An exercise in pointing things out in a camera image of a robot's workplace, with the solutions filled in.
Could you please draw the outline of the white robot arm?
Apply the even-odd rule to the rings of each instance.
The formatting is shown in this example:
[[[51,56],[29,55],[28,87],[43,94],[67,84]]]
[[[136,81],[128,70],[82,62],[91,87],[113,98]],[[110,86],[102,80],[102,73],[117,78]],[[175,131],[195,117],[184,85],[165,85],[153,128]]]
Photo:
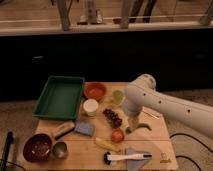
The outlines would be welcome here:
[[[124,88],[122,107],[125,114],[134,118],[143,107],[151,108],[213,139],[212,106],[159,93],[155,88],[156,80],[149,74],[142,74],[129,82]]]

